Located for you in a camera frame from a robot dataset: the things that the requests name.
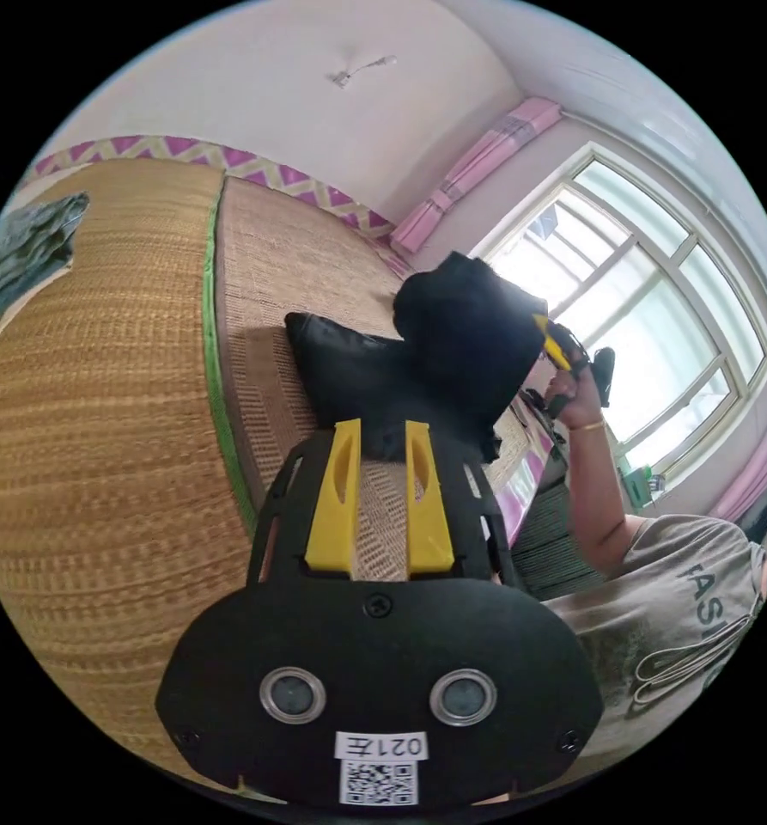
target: man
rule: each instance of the man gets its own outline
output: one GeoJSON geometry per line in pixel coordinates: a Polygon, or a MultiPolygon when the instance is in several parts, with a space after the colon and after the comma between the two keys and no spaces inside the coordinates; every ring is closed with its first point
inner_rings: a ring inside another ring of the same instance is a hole
{"type": "Polygon", "coordinates": [[[575,540],[606,581],[545,604],[581,639],[606,709],[572,768],[536,794],[658,736],[721,672],[767,596],[767,552],[734,524],[626,515],[591,371],[559,372],[546,398],[561,394],[575,540]]]}

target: window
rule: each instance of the window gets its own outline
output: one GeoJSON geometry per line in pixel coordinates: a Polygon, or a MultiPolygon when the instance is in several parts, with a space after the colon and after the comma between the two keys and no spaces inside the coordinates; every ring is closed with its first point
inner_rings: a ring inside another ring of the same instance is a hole
{"type": "Polygon", "coordinates": [[[725,267],[640,182],[593,156],[484,255],[592,353],[616,353],[618,459],[671,474],[760,377],[767,349],[725,267]]]}

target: window frame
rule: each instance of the window frame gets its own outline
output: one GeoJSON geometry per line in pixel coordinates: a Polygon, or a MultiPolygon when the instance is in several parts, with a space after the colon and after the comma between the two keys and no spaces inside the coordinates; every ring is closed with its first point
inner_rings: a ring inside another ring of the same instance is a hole
{"type": "MultiPolygon", "coordinates": [[[[611,428],[609,426],[606,427],[606,433],[609,437],[612,453],[616,462],[618,464],[628,464],[626,461],[627,452],[634,449],[639,443],[642,443],[649,435],[682,410],[688,404],[688,399],[694,396],[698,389],[705,385],[718,370],[721,370],[729,387],[729,395],[727,398],[718,405],[703,424],[697,427],[681,444],[664,456],[652,468],[654,473],[665,475],[668,479],[671,479],[673,476],[680,474],[702,454],[706,453],[712,442],[726,431],[737,416],[746,411],[748,405],[763,385],[767,376],[767,328],[765,320],[760,317],[759,313],[750,305],[746,290],[736,277],[732,263],[726,262],[708,242],[706,229],[703,226],[697,225],[694,220],[690,220],[685,215],[683,209],[678,208],[676,204],[669,202],[666,197],[656,191],[646,174],[633,173],[630,168],[618,162],[611,153],[603,151],[602,148],[596,144],[590,144],[587,149],[581,153],[581,156],[564,169],[563,173],[547,187],[546,193],[536,198],[527,208],[524,208],[511,223],[501,227],[495,235],[487,236],[487,238],[478,245],[478,256],[488,262],[506,243],[517,237],[518,234],[523,233],[528,225],[540,215],[541,212],[547,207],[554,205],[560,193],[565,188],[568,188],[578,197],[587,200],[593,207],[599,209],[619,223],[630,233],[630,236],[620,246],[615,246],[613,243],[613,253],[586,281],[580,284],[569,298],[552,308],[550,310],[550,316],[556,319],[561,313],[572,306],[578,298],[586,294],[594,284],[597,284],[627,252],[635,246],[640,246],[658,265],[659,271],[650,278],[646,284],[639,288],[632,298],[613,313],[599,331],[582,343],[588,350],[591,349],[593,343],[604,334],[606,329],[624,317],[638,298],[648,291],[656,281],[668,278],[669,283],[673,285],[674,289],[676,289],[685,300],[697,324],[713,343],[718,353],[710,364],[708,364],[705,371],[676,401],[659,413],[648,425],[635,433],[625,443],[620,443],[615,438],[611,428]],[[586,187],[575,182],[575,178],[593,162],[600,162],[615,173],[621,175],[631,185],[636,186],[655,203],[659,204],[687,230],[687,238],[671,257],[663,253],[658,245],[652,241],[643,230],[635,226],[631,220],[607,204],[602,198],[588,191],[586,187]],[[715,321],[715,317],[709,311],[705,301],[691,286],[688,278],[680,269],[696,247],[700,247],[712,259],[715,266],[721,272],[721,275],[727,280],[727,284],[737,297],[741,308],[750,322],[753,332],[758,338],[763,356],[749,382],[745,380],[740,370],[739,363],[726,335],[715,321]]],[[[568,207],[564,207],[563,204],[560,204],[560,206],[566,211],[571,212],[571,210],[568,207]]]]}

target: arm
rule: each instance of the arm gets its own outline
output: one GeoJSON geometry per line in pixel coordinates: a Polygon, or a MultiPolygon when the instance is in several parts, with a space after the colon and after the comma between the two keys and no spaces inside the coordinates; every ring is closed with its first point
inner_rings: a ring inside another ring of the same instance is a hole
{"type": "Polygon", "coordinates": [[[569,429],[569,497],[575,539],[584,561],[611,575],[620,566],[638,529],[648,520],[624,513],[618,471],[606,438],[598,388],[586,368],[576,381],[558,372],[547,400],[566,395],[571,401],[560,420],[569,429]]]}
{"type": "Polygon", "coordinates": [[[618,471],[603,427],[569,434],[569,500],[584,561],[601,573],[613,573],[647,519],[624,513],[618,471]]]}

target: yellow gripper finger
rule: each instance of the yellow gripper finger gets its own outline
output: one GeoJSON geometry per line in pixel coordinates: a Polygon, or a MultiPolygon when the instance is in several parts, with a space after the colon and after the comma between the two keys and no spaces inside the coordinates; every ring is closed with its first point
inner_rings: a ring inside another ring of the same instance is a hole
{"type": "Polygon", "coordinates": [[[340,421],[308,536],[306,564],[351,576],[360,508],[360,419],[340,421]]]}
{"type": "Polygon", "coordinates": [[[417,421],[406,422],[406,565],[409,578],[447,573],[454,565],[429,425],[417,421]],[[419,501],[416,477],[423,487],[419,501]]]}
{"type": "Polygon", "coordinates": [[[564,354],[560,345],[549,335],[549,319],[545,315],[535,315],[535,323],[538,324],[538,329],[544,334],[544,349],[549,358],[554,364],[560,367],[561,370],[569,372],[572,369],[572,364],[564,354]]]}

